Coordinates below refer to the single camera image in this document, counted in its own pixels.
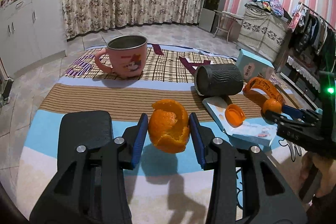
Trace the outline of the person right hand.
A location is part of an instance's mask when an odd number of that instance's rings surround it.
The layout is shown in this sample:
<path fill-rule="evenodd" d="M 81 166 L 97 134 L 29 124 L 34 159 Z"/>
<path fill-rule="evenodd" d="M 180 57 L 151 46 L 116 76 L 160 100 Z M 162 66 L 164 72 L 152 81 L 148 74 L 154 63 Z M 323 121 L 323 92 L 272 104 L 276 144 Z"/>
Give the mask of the person right hand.
<path fill-rule="evenodd" d="M 317 174 L 313 181 L 315 196 L 321 198 L 332 192 L 335 187 L 335 160 L 322 157 L 316 153 L 307 152 L 302 158 L 300 179 L 302 183 L 309 177 L 313 167 L 316 167 Z"/>

